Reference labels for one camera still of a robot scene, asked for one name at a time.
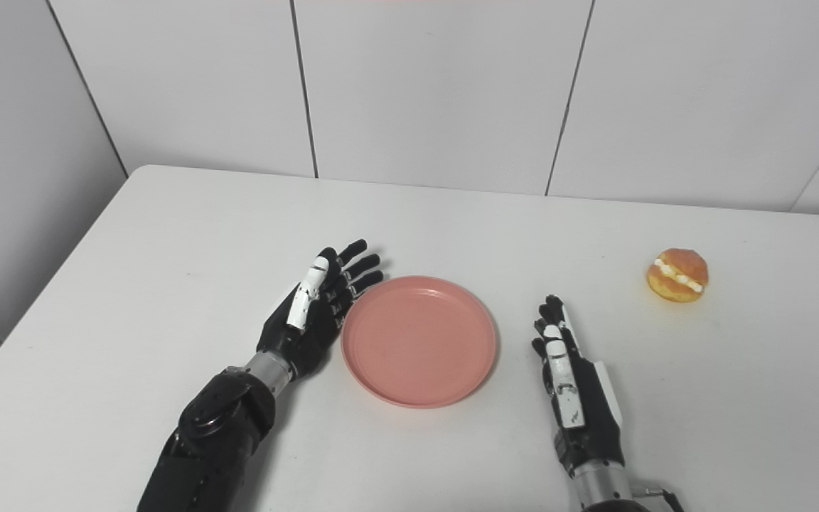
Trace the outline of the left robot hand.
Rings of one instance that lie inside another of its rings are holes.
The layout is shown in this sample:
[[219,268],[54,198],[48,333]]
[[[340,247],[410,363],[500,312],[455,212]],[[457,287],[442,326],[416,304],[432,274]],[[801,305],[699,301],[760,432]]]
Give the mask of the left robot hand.
[[282,362],[291,381],[314,373],[358,298],[383,282],[380,266],[363,238],[340,252],[325,247],[264,322],[257,352]]

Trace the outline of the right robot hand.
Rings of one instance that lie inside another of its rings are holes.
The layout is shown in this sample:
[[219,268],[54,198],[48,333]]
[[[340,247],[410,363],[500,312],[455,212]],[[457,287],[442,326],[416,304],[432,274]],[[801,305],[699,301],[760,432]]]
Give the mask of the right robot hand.
[[619,413],[608,375],[583,356],[564,302],[545,297],[534,321],[532,347],[542,363],[542,381],[555,415],[555,450],[573,474],[591,461],[625,466]]

